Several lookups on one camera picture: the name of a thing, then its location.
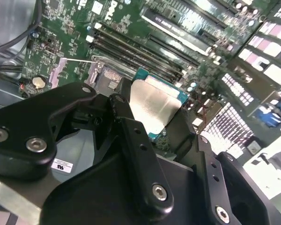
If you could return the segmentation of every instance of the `silver metal plate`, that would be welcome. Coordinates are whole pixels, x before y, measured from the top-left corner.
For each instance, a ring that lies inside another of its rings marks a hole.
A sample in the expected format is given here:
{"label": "silver metal plate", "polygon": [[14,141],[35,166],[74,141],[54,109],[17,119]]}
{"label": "silver metal plate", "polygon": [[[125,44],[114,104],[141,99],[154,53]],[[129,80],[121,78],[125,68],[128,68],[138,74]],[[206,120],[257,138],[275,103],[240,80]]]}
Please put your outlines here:
{"label": "silver metal plate", "polygon": [[143,80],[136,80],[131,86],[132,113],[136,120],[143,123],[148,134],[159,134],[181,105],[178,99]]}

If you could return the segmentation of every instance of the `pcie slot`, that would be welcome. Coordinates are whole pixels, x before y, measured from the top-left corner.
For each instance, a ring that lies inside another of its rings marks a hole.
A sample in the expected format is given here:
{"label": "pcie slot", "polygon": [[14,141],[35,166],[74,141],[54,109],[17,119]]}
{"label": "pcie slot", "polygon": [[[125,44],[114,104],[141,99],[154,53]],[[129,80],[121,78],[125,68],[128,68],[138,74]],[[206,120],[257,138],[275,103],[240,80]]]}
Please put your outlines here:
{"label": "pcie slot", "polygon": [[186,7],[190,8],[192,11],[199,14],[202,18],[209,21],[213,25],[215,25],[218,28],[226,29],[228,25],[220,21],[215,16],[211,15],[210,13],[206,12],[205,10],[201,9],[199,6],[197,6],[195,3],[191,2],[190,0],[181,0],[181,3],[183,3]]}
{"label": "pcie slot", "polygon": [[211,4],[213,4],[217,8],[224,8],[229,13],[231,13],[232,16],[235,16],[238,13],[238,11],[235,8],[233,8],[233,6],[231,6],[230,4],[228,4],[227,2],[225,2],[223,0],[207,0],[207,1],[209,1]]}
{"label": "pcie slot", "polygon": [[154,62],[155,64],[161,66],[162,68],[165,68],[166,70],[171,71],[171,74],[174,74],[175,77],[181,77],[183,75],[179,71],[179,69],[174,68],[173,66],[169,65],[168,63],[157,60],[153,56],[148,55],[145,52],[127,44],[126,42],[120,40],[119,38],[116,38],[115,36],[109,34],[108,32],[106,32],[102,29],[98,29],[97,33],[100,35],[101,38],[108,38],[110,41],[113,41],[117,47],[122,46],[125,50],[130,50],[130,51],[134,52],[135,55],[142,56],[143,58],[146,58],[147,60]]}
{"label": "pcie slot", "polygon": [[207,31],[200,29],[198,35],[202,40],[207,40],[207,42],[212,43],[213,45],[219,40],[212,34],[208,33]]}
{"label": "pcie slot", "polygon": [[112,29],[109,26],[106,26],[105,24],[102,24],[102,27],[104,27],[105,29],[109,30],[110,32],[112,32],[113,34],[116,34],[117,36],[119,36],[121,39],[125,40],[127,42],[127,44],[133,44],[133,46],[137,46],[139,49],[145,51],[146,53],[148,53],[150,56],[154,57],[155,59],[158,59],[164,63],[167,63],[169,65],[172,65],[174,67],[176,67],[178,70],[182,70],[182,68],[175,62],[169,60],[168,58],[162,56],[161,54],[158,54],[156,52],[152,52],[150,49],[148,49],[146,46],[134,41],[133,39],[125,36],[122,33],[117,32],[116,30]]}
{"label": "pcie slot", "polygon": [[149,8],[144,7],[141,12],[141,17],[148,23],[175,38],[193,51],[208,56],[208,53],[211,49],[210,45],[189,34],[178,25],[164,18],[162,15],[159,15],[151,11]]}
{"label": "pcie slot", "polygon": [[110,46],[107,46],[106,43],[100,43],[99,41],[95,41],[94,42],[94,47],[104,53],[106,53],[107,55],[110,55],[111,57],[125,63],[126,65],[130,66],[133,68],[133,70],[137,70],[138,68],[144,68],[148,71],[151,71],[152,73],[156,74],[157,76],[161,77],[162,79],[172,83],[174,81],[174,79],[169,76],[168,74],[165,74],[164,72],[150,67],[148,65],[144,65],[143,63],[137,61],[136,59],[132,59],[131,57],[128,57],[124,54],[122,54],[121,52],[110,48]]}
{"label": "pcie slot", "polygon": [[113,40],[109,39],[108,37],[102,37],[100,35],[97,35],[96,38],[98,38],[98,41],[103,43],[104,45],[109,46],[110,48],[113,48],[115,50],[118,50],[121,53],[121,55],[126,55],[126,56],[142,63],[143,65],[153,68],[155,71],[159,71],[159,73],[161,71],[163,71],[165,74],[169,74],[173,78],[176,78],[176,76],[173,74],[172,70],[165,68],[162,65],[156,64],[156,63],[152,62],[151,60],[148,60],[145,57],[136,54],[135,52],[131,51],[130,49],[117,45],[117,43],[113,42]]}
{"label": "pcie slot", "polygon": [[186,61],[188,64],[190,64],[192,67],[198,68],[200,63],[196,61],[194,58],[186,55],[183,51],[175,49],[174,47],[164,43],[162,40],[150,35],[149,40],[153,41],[154,43],[160,45],[161,47],[165,48],[166,50],[170,51],[174,55],[177,55],[178,57],[182,58],[184,61]]}

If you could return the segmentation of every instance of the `green circuit board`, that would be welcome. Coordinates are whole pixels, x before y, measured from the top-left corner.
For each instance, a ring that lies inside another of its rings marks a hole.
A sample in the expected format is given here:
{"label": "green circuit board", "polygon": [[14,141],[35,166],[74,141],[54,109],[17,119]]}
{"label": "green circuit board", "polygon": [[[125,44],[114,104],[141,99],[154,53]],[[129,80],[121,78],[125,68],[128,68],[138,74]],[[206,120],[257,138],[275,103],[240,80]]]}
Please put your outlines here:
{"label": "green circuit board", "polygon": [[[194,81],[206,88],[271,7],[268,0],[254,0],[250,8],[258,13],[253,14],[234,5],[233,0],[44,0],[41,24],[26,51],[21,91],[35,95],[84,82],[98,57],[121,64],[130,76],[143,67],[173,84],[182,78],[184,90]],[[159,15],[167,27],[148,22],[146,13]],[[167,32],[175,26],[202,48],[210,46],[213,56]],[[214,63],[215,56],[220,63]],[[45,86],[35,86],[35,77]]]}

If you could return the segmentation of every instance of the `motherboard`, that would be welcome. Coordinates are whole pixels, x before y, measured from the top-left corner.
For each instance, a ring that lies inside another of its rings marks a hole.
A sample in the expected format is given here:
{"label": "motherboard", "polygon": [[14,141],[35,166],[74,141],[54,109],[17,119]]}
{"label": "motherboard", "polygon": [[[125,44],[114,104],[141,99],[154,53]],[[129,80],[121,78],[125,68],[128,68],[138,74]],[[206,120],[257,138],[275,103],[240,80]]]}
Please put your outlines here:
{"label": "motherboard", "polygon": [[139,68],[207,90],[263,22],[269,0],[43,0],[20,91],[82,81],[110,94]]}

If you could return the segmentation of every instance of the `capacitor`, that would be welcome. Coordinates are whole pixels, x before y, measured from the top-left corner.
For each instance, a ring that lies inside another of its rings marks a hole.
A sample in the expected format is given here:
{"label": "capacitor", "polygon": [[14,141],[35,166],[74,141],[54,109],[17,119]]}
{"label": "capacitor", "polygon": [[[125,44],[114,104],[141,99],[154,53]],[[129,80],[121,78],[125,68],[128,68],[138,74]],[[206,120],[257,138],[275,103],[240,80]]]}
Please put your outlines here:
{"label": "capacitor", "polygon": [[242,12],[245,13],[246,11],[248,11],[248,7],[247,7],[247,6],[244,6],[244,7],[242,8]]}
{"label": "capacitor", "polygon": [[248,22],[248,26],[251,27],[251,26],[254,25],[254,23],[255,23],[255,22],[254,22],[253,20],[250,20],[250,21]]}
{"label": "capacitor", "polygon": [[253,13],[253,15],[257,15],[257,14],[258,14],[258,9],[254,9],[254,10],[252,11],[252,13]]}
{"label": "capacitor", "polygon": [[34,38],[38,38],[38,37],[39,37],[39,33],[37,33],[36,31],[34,31],[34,32],[32,33],[32,36],[33,36]]}
{"label": "capacitor", "polygon": [[46,81],[40,76],[35,76],[32,78],[32,84],[36,89],[42,89],[46,86]]}
{"label": "capacitor", "polygon": [[197,84],[196,84],[195,82],[192,82],[192,83],[191,83],[191,87],[192,87],[192,88],[194,88],[194,87],[196,87],[196,86],[197,86]]}
{"label": "capacitor", "polygon": [[235,5],[235,8],[240,9],[242,6],[243,6],[243,5],[242,5],[241,3],[237,3],[237,4]]}

